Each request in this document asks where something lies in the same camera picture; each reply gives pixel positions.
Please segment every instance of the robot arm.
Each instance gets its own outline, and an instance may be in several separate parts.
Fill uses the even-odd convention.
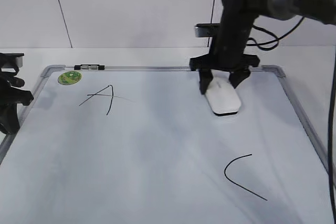
[[[288,20],[295,15],[336,25],[336,0],[222,0],[220,24],[198,24],[197,37],[213,37],[209,53],[190,60],[192,71],[199,70],[201,94],[213,79],[211,70],[230,72],[236,88],[248,78],[249,66],[259,65],[255,55],[244,54],[253,23],[259,15]]]

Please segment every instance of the white table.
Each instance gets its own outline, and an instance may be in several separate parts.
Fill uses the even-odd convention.
[[[208,52],[208,48],[111,48],[111,49],[1,49],[24,52],[19,77],[32,90],[48,65],[102,64],[107,66],[188,66],[190,57]],[[278,47],[271,52],[248,48],[262,65],[281,66],[323,143],[327,143],[327,117],[335,48]]]

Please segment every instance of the whiteboard frame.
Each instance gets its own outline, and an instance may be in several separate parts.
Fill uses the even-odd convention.
[[[30,110],[35,104],[38,96],[40,95],[42,89],[44,88],[47,80],[54,72],[65,71],[65,70],[74,70],[74,66],[65,66],[65,65],[51,65],[44,69],[37,84],[33,90],[34,101],[19,112],[19,123],[22,125],[24,120],[27,118]],[[313,145],[317,155],[319,156],[325,171],[328,173],[328,153],[324,145],[322,144],[319,136],[317,135],[315,129],[313,128],[310,120],[308,119],[305,111],[303,110],[299,100],[297,99],[295,93],[293,92],[292,88],[290,87],[286,75],[284,71],[275,65],[263,65],[257,68],[250,68],[251,72],[272,72],[277,77],[278,80],[286,93],[288,100],[290,101],[291,105],[293,106],[296,115],[298,116],[311,144]],[[77,71],[190,71],[189,67],[105,67],[104,70],[77,70]],[[0,166],[5,158],[11,144],[13,143],[16,135],[9,135],[7,134],[3,141],[0,144]],[[333,177],[334,177],[334,185],[336,185],[336,168],[335,165],[333,166]]]

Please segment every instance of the green magnet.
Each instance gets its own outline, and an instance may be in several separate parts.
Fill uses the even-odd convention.
[[[73,85],[80,81],[82,75],[77,71],[69,71],[61,74],[58,77],[58,83],[62,85]]]

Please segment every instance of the whiteboard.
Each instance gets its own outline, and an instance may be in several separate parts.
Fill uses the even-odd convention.
[[[328,178],[277,76],[215,116],[189,71],[48,78],[0,165],[0,223],[333,223]],[[88,96],[113,85],[109,96]],[[110,95],[107,90],[101,94]],[[265,197],[252,195],[227,175]]]

